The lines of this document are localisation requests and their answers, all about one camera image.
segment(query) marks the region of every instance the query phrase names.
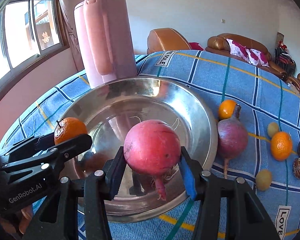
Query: red radish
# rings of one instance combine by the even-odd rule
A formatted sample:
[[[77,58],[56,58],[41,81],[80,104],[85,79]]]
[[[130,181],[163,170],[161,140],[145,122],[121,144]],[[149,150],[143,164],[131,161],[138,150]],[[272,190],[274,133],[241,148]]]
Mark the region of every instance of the red radish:
[[[248,132],[239,121],[241,106],[236,105],[232,116],[218,122],[218,154],[224,158],[224,178],[230,159],[238,157],[248,145]]]
[[[159,199],[166,200],[162,176],[180,160],[180,140],[174,130],[160,120],[138,123],[124,141],[124,157],[130,168],[153,177]]]

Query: white wall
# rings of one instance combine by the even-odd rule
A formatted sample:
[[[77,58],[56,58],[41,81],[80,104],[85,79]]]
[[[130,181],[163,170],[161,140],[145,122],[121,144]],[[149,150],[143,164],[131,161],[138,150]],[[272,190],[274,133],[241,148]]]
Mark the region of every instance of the white wall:
[[[0,101],[0,141],[13,122],[40,96],[67,77],[77,73],[70,49],[36,67]]]
[[[83,0],[71,0],[72,8]],[[285,35],[285,43],[300,63],[300,10],[283,0],[127,0],[133,45],[136,53],[146,53],[150,30],[171,27],[188,41],[206,46],[208,38],[220,33],[236,33],[263,43],[273,54],[277,32]],[[296,15],[290,18],[289,10]]]

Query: metal basin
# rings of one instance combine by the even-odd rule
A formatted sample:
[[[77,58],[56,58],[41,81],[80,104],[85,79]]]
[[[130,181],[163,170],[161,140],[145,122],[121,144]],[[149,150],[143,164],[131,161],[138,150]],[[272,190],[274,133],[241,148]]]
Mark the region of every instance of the metal basin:
[[[93,145],[66,162],[60,177],[78,179],[102,169],[123,146],[127,132],[148,119],[160,119],[175,129],[181,145],[204,169],[210,169],[215,158],[218,135],[212,112],[188,87],[169,79],[143,76],[106,83],[76,100],[62,118],[70,116],[85,122]],[[178,166],[164,183],[166,201],[157,199],[151,177],[127,166],[119,193],[112,201],[105,201],[109,222],[151,219],[187,198]],[[78,202],[78,210],[84,213],[83,200]]]

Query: metal screw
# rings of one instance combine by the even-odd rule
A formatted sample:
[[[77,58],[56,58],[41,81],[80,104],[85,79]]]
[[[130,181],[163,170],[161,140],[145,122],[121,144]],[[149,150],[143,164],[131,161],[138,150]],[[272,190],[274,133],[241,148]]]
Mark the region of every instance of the metal screw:
[[[209,172],[209,171],[207,171],[207,170],[204,170],[204,171],[201,172],[201,175],[202,175],[203,177],[209,177],[209,176],[211,175],[211,172]]]
[[[44,164],[42,164],[41,169],[45,170],[46,168],[49,168],[49,166],[50,166],[49,163],[44,163]]]
[[[62,184],[67,183],[68,181],[69,181],[69,178],[68,178],[68,177],[62,177],[62,178],[60,179],[60,182],[61,182]]]
[[[243,179],[242,177],[238,177],[237,182],[243,184],[245,182],[245,179]]]
[[[100,177],[100,176],[103,175],[103,173],[104,173],[103,170],[97,170],[97,171],[94,172],[94,175],[97,176],[97,177]]]

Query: tablecloth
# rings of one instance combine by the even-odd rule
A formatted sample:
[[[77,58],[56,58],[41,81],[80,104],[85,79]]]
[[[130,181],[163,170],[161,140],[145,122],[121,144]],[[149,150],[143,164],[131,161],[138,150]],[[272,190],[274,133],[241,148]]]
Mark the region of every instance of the tablecloth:
[[[248,130],[249,140],[246,150],[230,160],[229,179],[245,178],[274,223],[279,206],[291,206],[285,239],[292,239],[300,229],[300,179],[292,173],[292,161],[300,141],[300,96],[271,73],[222,55],[197,50],[177,51],[168,62],[160,64],[162,54],[136,56],[138,74],[167,77],[187,85],[204,99],[216,118],[224,99],[233,99],[241,105],[240,120]],[[0,149],[31,135],[52,132],[56,120],[89,89],[85,71],[50,89],[14,122],[0,142]],[[277,122],[292,137],[293,152],[286,161],[278,162],[271,156],[267,135],[270,122]],[[271,187],[265,192],[255,186],[255,176],[262,169],[272,172]],[[218,156],[212,172],[223,176],[223,160]],[[41,203],[42,200],[34,203],[35,211]],[[218,239],[225,236],[225,206],[222,200]],[[114,240],[190,239],[198,209],[199,203],[188,199],[158,218],[130,224],[109,223],[112,237]],[[78,221],[79,237],[85,239],[82,214],[78,214]]]

